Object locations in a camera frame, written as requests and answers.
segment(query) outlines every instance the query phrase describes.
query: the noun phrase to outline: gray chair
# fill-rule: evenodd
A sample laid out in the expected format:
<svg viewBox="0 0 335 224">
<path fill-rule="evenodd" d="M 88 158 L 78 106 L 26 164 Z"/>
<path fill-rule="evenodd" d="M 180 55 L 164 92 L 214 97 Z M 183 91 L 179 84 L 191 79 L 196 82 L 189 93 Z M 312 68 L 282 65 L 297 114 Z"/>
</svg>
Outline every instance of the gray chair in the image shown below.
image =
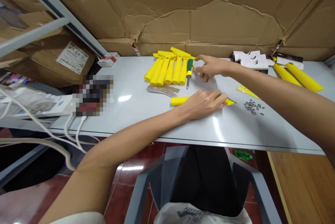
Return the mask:
<svg viewBox="0 0 335 224">
<path fill-rule="evenodd" d="M 149 183 L 158 211 L 169 202 L 180 169 L 180 162 L 187 149 L 188 146 L 167 148 L 165 155 L 138 175 L 125 219 L 126 224 L 142 222 Z M 240 201 L 245 202 L 249 182 L 251 182 L 256 193 L 263 223 L 282 223 L 262 173 L 231 155 L 228 148 L 226 148 L 226 153 L 235 176 Z"/>
</svg>

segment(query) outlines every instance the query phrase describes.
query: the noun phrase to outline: black label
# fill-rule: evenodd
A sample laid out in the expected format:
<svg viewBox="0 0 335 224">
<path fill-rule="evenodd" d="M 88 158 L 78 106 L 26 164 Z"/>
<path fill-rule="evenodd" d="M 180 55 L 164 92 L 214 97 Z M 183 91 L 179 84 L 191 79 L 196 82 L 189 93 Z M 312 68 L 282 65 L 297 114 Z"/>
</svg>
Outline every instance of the black label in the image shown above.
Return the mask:
<svg viewBox="0 0 335 224">
<path fill-rule="evenodd" d="M 293 61 L 297 61 L 297 62 L 303 62 L 303 60 L 304 60 L 302 57 L 296 57 L 296 56 L 283 54 L 283 53 L 279 53 L 279 52 L 276 52 L 273 55 L 273 57 L 281 57 L 281 58 L 285 58 L 285 59 L 289 59 L 289 60 L 293 60 Z"/>
</svg>

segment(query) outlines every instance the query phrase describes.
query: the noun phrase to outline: person's right hand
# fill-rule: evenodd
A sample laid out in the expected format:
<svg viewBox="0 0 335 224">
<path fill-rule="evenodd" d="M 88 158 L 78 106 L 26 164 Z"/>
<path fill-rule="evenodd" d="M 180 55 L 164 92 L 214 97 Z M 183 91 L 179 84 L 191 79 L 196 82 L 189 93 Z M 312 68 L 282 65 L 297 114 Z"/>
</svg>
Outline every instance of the person's right hand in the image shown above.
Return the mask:
<svg viewBox="0 0 335 224">
<path fill-rule="evenodd" d="M 176 109 L 181 110 L 181 115 L 187 115 L 188 120 L 199 119 L 222 109 L 226 99 L 227 95 L 219 90 L 199 90 Z"/>
<path fill-rule="evenodd" d="M 203 78 L 204 82 L 211 82 L 215 75 L 228 76 L 228 72 L 231 71 L 235 63 L 215 58 L 207 55 L 199 55 L 195 58 L 195 61 L 202 60 L 205 64 L 202 67 L 195 67 L 193 70 L 200 73 L 200 77 Z"/>
</svg>

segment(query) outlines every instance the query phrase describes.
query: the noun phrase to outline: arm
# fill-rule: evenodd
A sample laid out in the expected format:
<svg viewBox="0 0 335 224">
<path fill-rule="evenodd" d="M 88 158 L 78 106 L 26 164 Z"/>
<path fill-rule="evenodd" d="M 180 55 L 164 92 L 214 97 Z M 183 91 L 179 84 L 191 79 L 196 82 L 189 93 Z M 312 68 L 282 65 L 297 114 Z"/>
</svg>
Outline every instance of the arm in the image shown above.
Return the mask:
<svg viewBox="0 0 335 224">
<path fill-rule="evenodd" d="M 260 73 L 240 64 L 200 55 L 204 66 L 194 68 L 204 81 L 229 76 L 251 90 L 293 127 L 318 144 L 335 167 L 335 103 L 306 88 Z"/>
<path fill-rule="evenodd" d="M 39 223 L 50 223 L 80 212 L 94 211 L 103 214 L 113 177 L 120 163 L 171 129 L 220 110 L 226 98 L 220 91 L 198 91 L 183 105 L 104 139 L 84 156 Z"/>
</svg>

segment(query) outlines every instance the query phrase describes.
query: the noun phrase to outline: screwdriver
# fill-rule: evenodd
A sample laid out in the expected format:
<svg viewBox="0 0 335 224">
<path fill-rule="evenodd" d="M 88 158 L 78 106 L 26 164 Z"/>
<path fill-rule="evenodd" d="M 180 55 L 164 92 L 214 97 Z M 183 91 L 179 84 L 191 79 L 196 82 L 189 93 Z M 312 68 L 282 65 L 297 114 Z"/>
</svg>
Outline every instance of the screwdriver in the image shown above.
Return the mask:
<svg viewBox="0 0 335 224">
<path fill-rule="evenodd" d="M 186 90 L 188 90 L 188 86 L 189 86 L 189 80 L 192 76 L 192 69 L 193 69 L 193 59 L 189 59 L 187 61 L 187 73 L 186 73 L 186 76 L 187 76 L 187 86 L 186 86 Z"/>
</svg>

